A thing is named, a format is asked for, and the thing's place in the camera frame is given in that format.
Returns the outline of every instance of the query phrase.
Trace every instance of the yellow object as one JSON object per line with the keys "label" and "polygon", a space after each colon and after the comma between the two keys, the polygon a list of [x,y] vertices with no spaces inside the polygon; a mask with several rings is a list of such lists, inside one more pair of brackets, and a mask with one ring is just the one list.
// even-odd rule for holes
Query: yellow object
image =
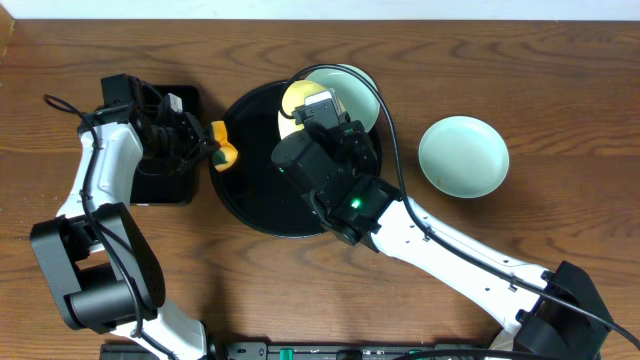
{"label": "yellow object", "polygon": [[238,150],[227,139],[227,127],[224,121],[213,121],[211,129],[213,139],[220,144],[220,149],[212,155],[213,164],[219,172],[225,171],[238,159]]}
{"label": "yellow object", "polygon": [[[313,81],[296,81],[291,84],[284,93],[284,96],[282,97],[282,109],[287,115],[291,115],[295,108],[304,105],[304,99],[307,96],[317,94],[324,90],[327,90],[327,88]],[[342,102],[340,102],[340,108],[342,111],[345,111]],[[296,125],[295,119],[287,119],[278,111],[278,130],[280,131],[280,139],[284,139],[289,136],[289,134],[302,129],[304,129],[304,125]]]}

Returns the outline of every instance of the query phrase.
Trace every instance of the black power strip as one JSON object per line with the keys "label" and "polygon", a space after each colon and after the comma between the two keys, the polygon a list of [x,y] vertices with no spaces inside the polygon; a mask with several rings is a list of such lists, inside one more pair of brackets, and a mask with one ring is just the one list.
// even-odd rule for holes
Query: black power strip
{"label": "black power strip", "polygon": [[[261,342],[233,343],[225,347],[217,360],[393,360],[427,350],[478,349],[464,344],[435,346],[385,345],[267,345]],[[157,360],[157,357],[138,345],[102,345],[100,360]],[[423,360],[475,360],[473,357],[441,356]]]}

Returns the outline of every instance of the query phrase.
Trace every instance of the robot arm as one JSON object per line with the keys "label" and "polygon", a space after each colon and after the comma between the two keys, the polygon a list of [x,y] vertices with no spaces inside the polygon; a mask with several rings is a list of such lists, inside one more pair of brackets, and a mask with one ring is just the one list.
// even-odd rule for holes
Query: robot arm
{"label": "robot arm", "polygon": [[[200,359],[207,356],[204,326],[166,300],[157,258],[129,214],[132,184],[143,157],[157,159],[164,174],[179,173],[220,148],[207,138],[195,118],[182,111],[181,99],[168,94],[163,108],[144,103],[142,83],[118,75],[102,80],[105,106],[85,116],[78,129],[83,147],[80,166],[68,199],[51,221],[36,224],[31,244],[65,323],[74,330],[127,337],[160,359]],[[88,189],[84,181],[94,151],[98,151]],[[98,224],[135,287],[136,309],[123,274],[109,263],[81,269],[77,262],[104,250],[89,225],[81,191],[90,194],[88,211]],[[140,337],[133,337],[136,311],[142,317]]]}
{"label": "robot arm", "polygon": [[362,243],[415,265],[459,291],[511,334],[513,350],[563,359],[596,356],[610,329],[496,277],[433,236],[488,268],[612,321],[584,271],[563,262],[552,273],[501,254],[409,199],[413,212],[432,232],[423,233],[409,216],[400,191],[374,175],[370,161],[377,154],[360,122],[333,110],[337,100],[331,92],[310,98],[293,112],[304,129],[282,139],[271,159],[326,230],[347,244]]}
{"label": "robot arm", "polygon": [[[413,199],[410,202],[425,225],[449,244],[487,265],[540,288],[547,285],[542,279],[547,271],[545,268],[501,254],[447,226],[423,210]],[[521,327],[516,320],[518,312],[530,312],[539,300],[538,295],[516,290],[509,282],[478,269],[435,241],[425,240],[424,234],[415,226],[401,201],[393,201],[378,223],[380,229],[371,237],[380,252],[415,265],[462,293],[487,311],[511,334],[517,333]]]}

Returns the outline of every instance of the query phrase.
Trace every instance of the green connector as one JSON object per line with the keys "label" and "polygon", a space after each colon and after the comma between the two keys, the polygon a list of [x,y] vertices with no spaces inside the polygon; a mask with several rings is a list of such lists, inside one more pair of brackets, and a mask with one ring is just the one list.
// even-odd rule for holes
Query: green connector
{"label": "green connector", "polygon": [[280,350],[280,360],[293,360],[293,349]]}

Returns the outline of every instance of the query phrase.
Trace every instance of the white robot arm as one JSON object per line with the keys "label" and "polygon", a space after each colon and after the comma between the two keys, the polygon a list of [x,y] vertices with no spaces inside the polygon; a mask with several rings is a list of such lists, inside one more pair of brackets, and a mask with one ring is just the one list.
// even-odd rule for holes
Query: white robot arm
{"label": "white robot arm", "polygon": [[[410,199],[416,215],[449,244],[485,264],[515,275],[544,289],[547,285],[540,265],[528,264],[501,254],[439,221]],[[459,291],[487,311],[505,330],[515,334],[521,327],[516,320],[520,310],[530,312],[539,296],[516,289],[509,282],[477,268],[435,241],[425,240],[401,201],[393,201],[378,220],[380,229],[372,234],[380,252],[406,261]]]}

